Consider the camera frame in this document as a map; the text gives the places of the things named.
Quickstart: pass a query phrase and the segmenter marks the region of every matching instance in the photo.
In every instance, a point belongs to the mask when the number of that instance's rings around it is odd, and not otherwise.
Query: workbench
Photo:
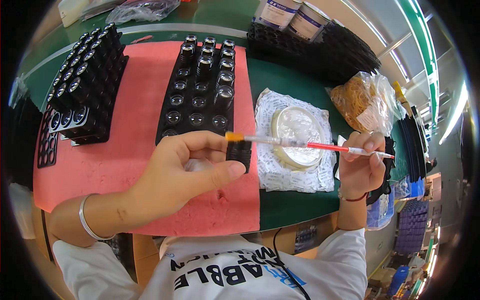
[[[129,44],[146,35],[153,36],[147,42],[158,42],[182,41],[188,33],[199,36],[209,33],[215,35],[218,40],[232,38],[238,46],[248,48],[246,34],[258,4],[258,0],[244,0],[242,5],[238,5],[234,0],[182,2],[160,22],[130,21],[117,25],[117,28],[123,32],[121,37],[123,44]],[[44,100],[51,80],[72,44],[83,32],[104,26],[107,15],[108,13],[103,13],[85,22],[77,21],[67,28],[59,26],[26,52],[19,67],[19,74],[27,75],[25,82],[30,90],[30,97],[41,111],[46,107]],[[335,144],[339,134],[348,138],[353,131],[331,102],[323,83],[296,70],[249,58],[248,51],[247,65],[254,101],[268,87],[278,93],[328,110]],[[406,154],[403,151],[404,143],[397,124],[394,124],[391,136],[396,141],[396,168],[391,170],[391,180],[400,180],[408,174],[408,170]],[[260,230],[297,224],[337,211],[339,201],[336,190],[339,185],[340,181],[335,180],[333,192],[260,190]]]

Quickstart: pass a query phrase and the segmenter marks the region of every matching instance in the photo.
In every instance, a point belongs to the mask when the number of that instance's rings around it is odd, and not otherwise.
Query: orange brush bristles
[[[236,133],[236,132],[226,132],[225,139],[229,142],[239,142],[243,141],[245,136],[243,133]]]

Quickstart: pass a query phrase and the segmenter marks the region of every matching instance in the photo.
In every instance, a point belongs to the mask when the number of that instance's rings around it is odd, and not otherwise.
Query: bracelet
[[[360,201],[362,200],[363,198],[365,198],[365,196],[368,194],[368,192],[366,192],[365,194],[363,194],[362,197],[360,198],[357,198],[357,199],[346,199],[342,193],[340,192],[340,188],[338,188],[338,197],[340,198],[340,200],[345,200],[345,201],[348,201],[348,202],[356,202],[356,201]]]
[[[80,215],[80,222],[82,223],[82,226],[84,227],[85,231],[88,233],[89,236],[94,238],[95,240],[111,240],[115,235],[112,235],[111,237],[108,238],[101,238],[93,231],[90,229],[90,227],[87,225],[87,221],[85,221],[85,216],[84,216],[84,206],[85,206],[85,201],[90,197],[91,195],[98,195],[98,193],[92,193],[88,194],[87,196],[84,197],[82,202],[80,203],[80,209],[78,210],[78,214]]]

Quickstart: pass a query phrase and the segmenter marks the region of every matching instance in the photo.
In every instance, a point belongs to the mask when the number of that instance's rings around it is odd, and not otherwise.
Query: white paint can
[[[302,3],[296,0],[261,0],[253,15],[253,21],[283,30],[301,5]]]
[[[330,18],[308,2],[303,2],[288,24],[288,30],[307,41],[313,41],[321,33]]]

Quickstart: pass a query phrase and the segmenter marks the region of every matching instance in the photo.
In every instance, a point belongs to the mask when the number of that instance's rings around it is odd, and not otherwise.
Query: brush
[[[347,153],[364,155],[364,156],[370,156],[374,153],[377,153],[380,158],[392,158],[392,159],[395,158],[395,156],[385,152],[381,152],[381,151],[367,152],[361,148],[341,147],[341,146],[313,143],[313,142],[307,142],[307,141],[301,141],[301,140],[289,139],[289,138],[243,135],[243,133],[237,133],[237,132],[226,132],[225,139],[229,142],[248,141],[248,142],[255,142],[255,143],[271,144],[271,145],[282,146],[282,147],[317,148],[317,149],[324,149],[324,150],[331,150],[331,151],[347,152]]]

